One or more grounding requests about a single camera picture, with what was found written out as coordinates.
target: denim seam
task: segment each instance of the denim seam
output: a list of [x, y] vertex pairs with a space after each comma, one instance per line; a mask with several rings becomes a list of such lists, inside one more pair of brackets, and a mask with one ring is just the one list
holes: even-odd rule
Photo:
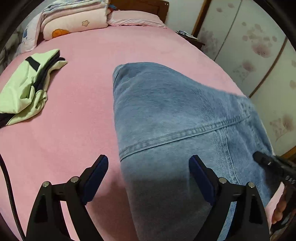
[[236, 116], [236, 117], [229, 119], [229, 120], [223, 120], [223, 121], [220, 121], [220, 122], [217, 122], [214, 124], [209, 124], [209, 125], [202, 126], [202, 127], [192, 128], [189, 130], [176, 132], [176, 133], [169, 134], [166, 136], [150, 139], [150, 140], [144, 141], [142, 143], [137, 143], [135, 145], [127, 147], [125, 150], [120, 152], [120, 154], [119, 154], [120, 161], [122, 161], [124, 158], [126, 158], [134, 153], [143, 151], [145, 149], [149, 149], [152, 147], [164, 145], [164, 144], [171, 143], [171, 142], [178, 141], [178, 140], [182, 140], [185, 138], [209, 133], [214, 130], [218, 130], [218, 129], [221, 129], [221, 128], [224, 128], [227, 126], [237, 124], [237, 123], [247, 119], [248, 117], [249, 117], [249, 113], [244, 113], [242, 115]]
[[233, 160], [232, 160], [231, 155], [230, 155], [230, 152], [229, 152], [229, 148], [228, 148], [228, 139], [227, 139], [226, 132], [225, 132], [224, 128], [223, 128], [222, 130], [223, 130], [223, 133], [224, 133], [224, 135], [225, 135], [225, 139], [226, 139], [227, 154], [228, 154], [229, 159], [230, 159], [230, 162], [231, 162], [232, 171], [233, 171], [233, 173], [234, 173], [235, 179], [237, 180], [238, 184], [241, 185], [241, 184], [240, 184], [240, 181], [239, 181], [238, 178], [237, 178], [237, 174], [235, 173], [235, 169], [234, 169], [234, 165], [233, 165]]

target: blue gripper pad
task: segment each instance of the blue gripper pad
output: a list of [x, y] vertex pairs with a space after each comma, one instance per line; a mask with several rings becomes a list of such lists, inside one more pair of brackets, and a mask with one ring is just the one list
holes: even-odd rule
[[83, 186], [81, 201], [84, 205], [86, 205], [88, 202], [93, 200], [108, 170], [108, 166], [109, 166], [108, 158], [104, 156], [101, 160], [99, 159], [100, 157], [97, 159], [97, 161], [94, 164], [96, 166], [94, 167], [93, 165], [90, 168], [90, 170], [92, 170], [92, 173], [89, 175], [88, 180], [85, 182]]
[[207, 176], [205, 165], [198, 156], [189, 159], [189, 170], [204, 199], [213, 206], [216, 199], [215, 188]]

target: wooden headboard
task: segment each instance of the wooden headboard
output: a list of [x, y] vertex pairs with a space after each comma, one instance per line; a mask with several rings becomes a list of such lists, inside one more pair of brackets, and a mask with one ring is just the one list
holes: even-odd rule
[[117, 10], [135, 10], [157, 15], [165, 23], [170, 3], [163, 0], [111, 0]]

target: silver bolt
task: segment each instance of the silver bolt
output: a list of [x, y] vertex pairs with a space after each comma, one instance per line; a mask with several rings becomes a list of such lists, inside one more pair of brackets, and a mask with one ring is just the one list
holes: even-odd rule
[[252, 183], [252, 182], [249, 182], [248, 185], [249, 185], [250, 188], [254, 188], [255, 187], [255, 184]]
[[225, 184], [227, 183], [227, 180], [223, 177], [219, 178], [219, 182], [222, 183], [222, 184]]
[[71, 178], [72, 183], [76, 183], [78, 182], [78, 180], [79, 180], [79, 177], [76, 177], [76, 176]]
[[48, 185], [49, 185], [49, 182], [48, 181], [42, 183], [42, 186], [45, 187], [45, 188], [48, 187]]

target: bed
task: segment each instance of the bed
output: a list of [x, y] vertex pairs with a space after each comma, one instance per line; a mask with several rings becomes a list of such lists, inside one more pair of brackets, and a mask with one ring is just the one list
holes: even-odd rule
[[[168, 2], [160, 0], [111, 3], [121, 10], [157, 14], [163, 21], [169, 8]], [[9, 171], [22, 227], [26, 231], [32, 205], [44, 181], [63, 183], [105, 154], [109, 170], [87, 210], [104, 240], [136, 241], [114, 128], [115, 67], [155, 62], [204, 85], [243, 94], [217, 64], [174, 31], [149, 26], [109, 26], [43, 41], [12, 61], [0, 76], [0, 90], [24, 59], [55, 48], [60, 49], [68, 64], [51, 78], [45, 108], [29, 120], [0, 129], [0, 153]], [[0, 196], [0, 213], [20, 239], [1, 172]], [[70, 236], [78, 240], [65, 203], [62, 208]]]

